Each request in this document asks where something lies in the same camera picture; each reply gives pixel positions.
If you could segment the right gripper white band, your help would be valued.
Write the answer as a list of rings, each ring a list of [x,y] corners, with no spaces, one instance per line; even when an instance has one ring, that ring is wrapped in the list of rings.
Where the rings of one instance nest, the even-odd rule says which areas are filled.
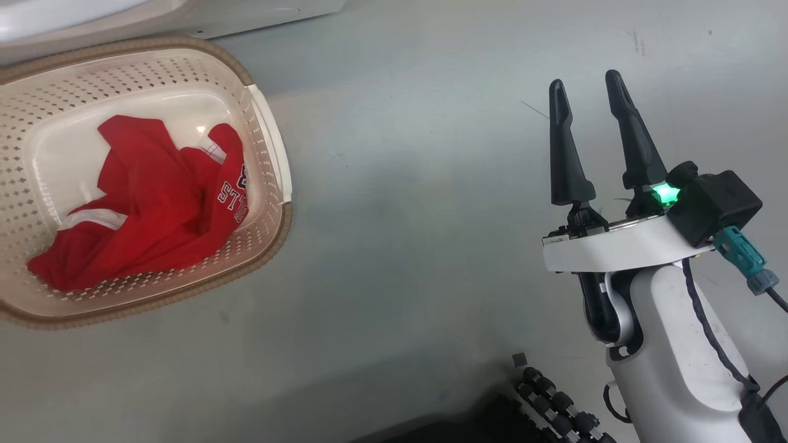
[[[633,204],[652,213],[610,222],[591,207],[596,191],[575,146],[566,88],[561,79],[554,79],[549,86],[550,196],[553,205],[568,206],[569,214],[565,225],[542,240],[544,266],[555,273],[605,274],[676,263],[710,252],[710,244],[690,245],[667,218],[668,207],[661,200],[667,185],[659,184],[667,169],[621,73],[608,70],[605,84],[622,141],[623,187],[637,188]]]

